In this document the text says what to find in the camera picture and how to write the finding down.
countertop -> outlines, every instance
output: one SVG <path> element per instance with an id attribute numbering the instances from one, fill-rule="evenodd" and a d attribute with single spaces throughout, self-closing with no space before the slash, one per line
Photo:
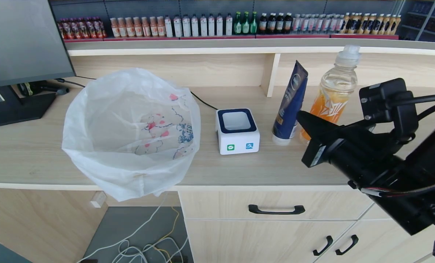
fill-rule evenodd
<path id="1" fill-rule="evenodd" d="M 304 110 L 311 108 L 317 87 L 307 87 Z M 414 96 L 435 94 L 435 88 L 410 88 Z M 67 107 L 80 89 L 59 96 L 40 120 L 0 127 L 0 188 L 44 190 L 99 190 L 61 150 L 62 129 Z M 305 146 L 294 138 L 289 146 L 271 140 L 271 127 L 281 103 L 283 87 L 266 98 L 259 87 L 192 88 L 204 101 L 217 108 L 250 108 L 261 133 L 258 153 L 220 155 L 214 127 L 215 111 L 201 102 L 201 145 L 184 180 L 171 190 L 199 186 L 223 186 L 262 190 L 347 190 L 347 178 L 329 164 L 306 168 L 301 163 Z M 421 112 L 433 103 L 417 105 Z M 359 98 L 354 93 L 340 124 L 362 118 Z M 377 132 L 389 131 L 392 124 L 379 125 Z M 416 139 L 399 156 L 405 157 L 435 128 L 435 113 L 421 121 Z"/>

floor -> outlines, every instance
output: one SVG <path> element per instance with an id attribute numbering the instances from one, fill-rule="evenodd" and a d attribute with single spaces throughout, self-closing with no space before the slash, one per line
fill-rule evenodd
<path id="1" fill-rule="evenodd" d="M 156 207 L 110 207 L 105 213 L 105 216 L 84 256 L 93 253 L 97 248 L 112 245 L 129 236 L 134 232 L 134 230 L 142 225 L 142 223 L 149 219 L 155 209 Z M 172 237 L 177 245 L 181 247 L 187 238 L 187 232 L 185 230 L 181 208 L 175 207 L 175 209 L 180 213 L 180 215 L 170 237 Z M 158 241 L 172 230 L 176 215 L 177 213 L 172 210 L 172 208 L 161 207 L 149 223 L 129 238 L 130 246 L 143 248 L 146 244 L 152 244 Z M 157 248 L 166 250 L 170 255 L 177 251 L 170 240 L 166 240 L 164 243 L 157 245 Z M 95 253 L 89 259 L 97 259 L 98 263 L 111 263 L 118 254 L 119 248 L 118 245 L 116 245 L 112 248 L 106 248 Z M 164 258 L 160 256 L 158 251 L 151 249 L 144 254 L 149 263 L 164 263 Z M 185 262 L 193 262 L 188 243 L 184 246 L 182 255 L 186 257 L 186 260 L 184 260 Z M 127 263 L 130 260 L 131 258 L 125 257 L 122 258 L 119 263 Z M 133 261 L 133 263 L 140 262 L 141 257 L 137 257 Z M 173 257 L 172 262 L 178 263 L 181 261 L 180 258 Z"/>

tube cap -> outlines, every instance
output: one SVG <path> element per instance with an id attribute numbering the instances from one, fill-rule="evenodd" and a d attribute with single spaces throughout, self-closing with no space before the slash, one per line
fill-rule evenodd
<path id="1" fill-rule="evenodd" d="M 336 57 L 336 64 L 343 66 L 356 66 L 359 64 L 362 54 L 359 53 L 360 46 L 346 45 L 344 50 Z"/>
<path id="2" fill-rule="evenodd" d="M 277 137 L 276 135 L 272 135 L 272 141 L 276 144 L 276 145 L 280 145 L 280 146 L 287 146 L 290 143 L 290 139 L 281 139 L 279 137 Z"/>

monitor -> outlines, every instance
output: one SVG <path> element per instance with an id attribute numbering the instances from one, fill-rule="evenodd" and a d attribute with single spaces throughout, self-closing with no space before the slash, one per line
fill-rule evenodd
<path id="1" fill-rule="evenodd" d="M 20 98 L 10 85 L 75 75 L 49 0 L 0 0 L 0 126 L 42 118 L 56 96 Z"/>

white cable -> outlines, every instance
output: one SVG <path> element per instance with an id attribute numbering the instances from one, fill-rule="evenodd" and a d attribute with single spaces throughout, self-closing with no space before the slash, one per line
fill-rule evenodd
<path id="1" fill-rule="evenodd" d="M 111 247 L 116 246 L 116 245 L 118 245 L 118 244 L 122 244 L 124 241 L 127 241 L 128 238 L 131 238 L 131 237 L 132 237 L 134 234 L 136 234 L 136 232 L 138 232 L 138 231 L 139 231 L 139 230 L 140 230 L 144 225 L 146 225 L 147 223 L 149 223 L 149 221 L 152 220 L 152 217 L 154 217 L 154 215 L 157 213 L 157 211 L 159 210 L 159 208 L 161 208 L 162 204 L 164 203 L 165 199 L 167 198 L 167 194 L 168 194 L 168 192 L 165 192 L 164 199 L 162 200 L 162 202 L 160 203 L 160 205 L 156 208 L 156 210 L 154 211 L 154 213 L 152 213 L 151 217 L 149 217 L 149 219 L 148 219 L 146 222 L 144 222 L 144 223 L 143 223 L 139 228 L 137 228 L 136 230 L 134 230 L 134 232 L 133 232 L 131 235 L 127 236 L 126 238 L 123 238 L 122 240 L 120 240 L 120 241 L 118 241 L 117 243 L 114 243 L 114 244 L 112 244 L 112 245 L 110 245 L 110 246 L 106 246 L 106 247 L 102 247 L 102 248 L 97 248 L 93 253 L 91 253 L 91 254 L 88 255 L 88 256 L 85 256 L 84 258 L 82 258 L 81 260 L 79 260 L 79 261 L 76 262 L 76 263 L 80 263 L 80 262 L 83 261 L 84 259 L 90 258 L 92 255 L 94 255 L 95 253 L 97 253 L 99 250 L 103 250 L 103 249 L 106 249 L 106 248 L 111 248 Z M 182 248 L 184 248 L 184 245 L 187 243 L 187 241 L 188 241 L 188 237 L 187 237 L 187 239 L 185 240 L 185 242 L 184 242 Z M 144 254 L 143 254 L 143 252 L 149 250 L 150 248 L 147 248 L 147 249 L 141 251 L 140 249 L 138 249 L 138 248 L 136 248 L 136 247 L 130 247 L 130 246 L 129 246 L 129 241 L 128 241 L 128 247 L 126 248 L 126 250 L 128 250 L 129 248 L 135 248 L 135 249 L 137 249 L 137 250 L 139 251 L 139 253 L 137 253 L 137 254 L 134 255 L 134 258 L 136 258 L 137 256 L 141 256 L 142 259 L 144 260 L 144 262 L 145 262 L 145 263 L 148 263 L 147 260 L 146 260 L 146 257 L 145 257 Z"/>

